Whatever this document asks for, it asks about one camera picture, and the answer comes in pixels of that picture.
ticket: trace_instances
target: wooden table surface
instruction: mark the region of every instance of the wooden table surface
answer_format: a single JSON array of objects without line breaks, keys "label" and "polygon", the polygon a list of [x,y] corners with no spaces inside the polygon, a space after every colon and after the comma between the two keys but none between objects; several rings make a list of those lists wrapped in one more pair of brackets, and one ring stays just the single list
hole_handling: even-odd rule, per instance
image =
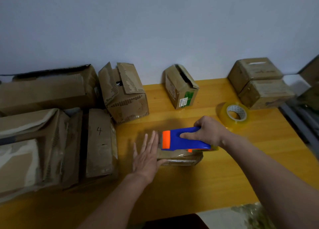
[{"label": "wooden table surface", "polygon": [[[163,85],[144,86],[150,115],[116,127],[120,180],[130,172],[132,144],[144,133],[193,126],[216,107],[238,101],[225,78],[201,80],[194,105],[174,110]],[[251,121],[237,133],[269,154],[305,182],[319,189],[318,162],[278,109],[251,111]],[[118,182],[75,191],[40,190],[33,197],[0,206],[0,228],[76,228]],[[166,218],[234,205],[257,197],[239,166],[223,150],[205,152],[196,166],[162,166],[137,201],[130,223]]]}]

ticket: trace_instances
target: clear packing tape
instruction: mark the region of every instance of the clear packing tape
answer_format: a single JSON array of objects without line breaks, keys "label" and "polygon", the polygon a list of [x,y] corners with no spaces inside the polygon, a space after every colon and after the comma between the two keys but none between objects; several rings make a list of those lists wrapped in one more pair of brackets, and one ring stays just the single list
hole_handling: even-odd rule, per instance
[{"label": "clear packing tape", "polygon": [[[238,114],[239,119],[234,118],[231,112]],[[238,102],[226,102],[217,114],[221,123],[231,132],[236,131],[249,122],[249,110]]]}]

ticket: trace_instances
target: forearm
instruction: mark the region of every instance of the forearm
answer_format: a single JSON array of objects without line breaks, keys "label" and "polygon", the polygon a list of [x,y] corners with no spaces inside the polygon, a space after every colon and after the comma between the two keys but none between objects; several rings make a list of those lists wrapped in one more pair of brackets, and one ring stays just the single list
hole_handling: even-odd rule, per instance
[{"label": "forearm", "polygon": [[78,229],[125,229],[134,204],[146,186],[143,176],[127,175]]},{"label": "forearm", "polygon": [[245,138],[229,136],[224,149],[241,167],[273,222],[279,228],[317,226],[319,192]]}]

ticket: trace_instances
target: handwritten number 4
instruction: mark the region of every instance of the handwritten number 4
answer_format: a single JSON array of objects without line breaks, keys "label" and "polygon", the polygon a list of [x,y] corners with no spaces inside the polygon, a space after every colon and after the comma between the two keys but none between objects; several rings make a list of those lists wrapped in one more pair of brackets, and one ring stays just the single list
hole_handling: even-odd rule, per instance
[{"label": "handwritten number 4", "polygon": [[101,134],[102,130],[101,127],[98,127],[97,131],[99,132],[99,135]]}]

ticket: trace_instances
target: left hand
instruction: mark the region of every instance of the left hand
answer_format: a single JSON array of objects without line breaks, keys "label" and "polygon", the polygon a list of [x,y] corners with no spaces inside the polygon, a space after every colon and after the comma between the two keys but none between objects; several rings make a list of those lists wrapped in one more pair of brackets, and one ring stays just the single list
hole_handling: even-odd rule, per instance
[{"label": "left hand", "polygon": [[159,166],[167,160],[162,159],[157,161],[156,155],[159,143],[158,133],[153,131],[149,142],[147,142],[147,137],[148,135],[145,134],[140,154],[138,154],[136,150],[136,143],[134,143],[133,174],[143,176],[146,179],[147,184],[150,184],[153,181]]}]

